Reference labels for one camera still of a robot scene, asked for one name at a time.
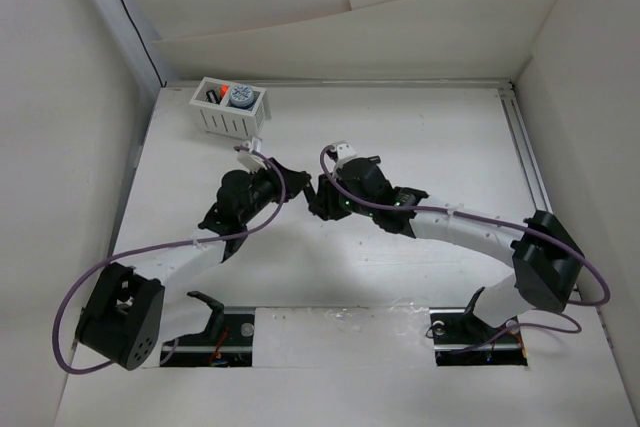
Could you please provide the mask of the blue cap black highlighter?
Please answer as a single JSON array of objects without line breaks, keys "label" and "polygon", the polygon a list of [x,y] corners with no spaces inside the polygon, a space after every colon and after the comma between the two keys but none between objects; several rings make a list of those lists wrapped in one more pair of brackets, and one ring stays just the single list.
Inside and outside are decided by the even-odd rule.
[{"label": "blue cap black highlighter", "polygon": [[219,105],[224,97],[224,91],[220,88],[212,88],[205,92],[205,98],[209,103]]}]

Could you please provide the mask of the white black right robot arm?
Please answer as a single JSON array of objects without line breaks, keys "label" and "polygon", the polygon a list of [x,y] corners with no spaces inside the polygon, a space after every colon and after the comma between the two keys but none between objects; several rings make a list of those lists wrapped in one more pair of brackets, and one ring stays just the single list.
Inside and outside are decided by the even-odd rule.
[{"label": "white black right robot arm", "polygon": [[533,310],[561,314],[570,304],[582,268],[581,251],[551,213],[538,210],[522,223],[455,207],[428,193],[394,186],[379,159],[324,148],[332,160],[309,195],[310,211],[323,220],[352,214],[369,218],[381,230],[411,239],[437,241],[492,258],[511,274],[479,287],[459,318],[465,334],[483,341],[509,320]]}]

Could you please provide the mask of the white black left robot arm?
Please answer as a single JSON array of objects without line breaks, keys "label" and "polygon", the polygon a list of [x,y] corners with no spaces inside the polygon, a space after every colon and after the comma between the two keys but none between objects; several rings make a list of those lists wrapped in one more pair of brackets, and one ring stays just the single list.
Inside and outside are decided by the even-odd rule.
[{"label": "white black left robot arm", "polygon": [[194,280],[236,254],[248,224],[271,203],[282,205],[311,181],[271,159],[252,172],[226,173],[216,201],[184,246],[132,266],[106,266],[89,297],[76,340],[126,370],[140,367],[158,344],[175,340],[212,343],[224,329],[224,306],[195,288]]}]

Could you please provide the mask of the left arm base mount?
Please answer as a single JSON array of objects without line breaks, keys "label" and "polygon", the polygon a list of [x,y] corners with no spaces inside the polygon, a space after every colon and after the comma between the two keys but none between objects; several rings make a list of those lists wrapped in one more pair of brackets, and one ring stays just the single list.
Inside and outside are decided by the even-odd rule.
[{"label": "left arm base mount", "polygon": [[248,368],[253,364],[254,308],[231,307],[199,291],[187,293],[188,306],[206,324],[162,344],[164,368]]}]

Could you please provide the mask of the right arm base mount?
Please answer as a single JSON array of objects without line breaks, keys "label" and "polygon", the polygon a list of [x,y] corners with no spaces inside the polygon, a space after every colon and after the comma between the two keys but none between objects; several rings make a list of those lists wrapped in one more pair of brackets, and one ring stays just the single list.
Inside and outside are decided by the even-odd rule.
[{"label": "right arm base mount", "polygon": [[497,334],[506,327],[491,327],[474,315],[483,288],[466,307],[436,307],[430,310],[425,337],[433,341],[438,367],[524,366],[528,360],[519,334]]}]

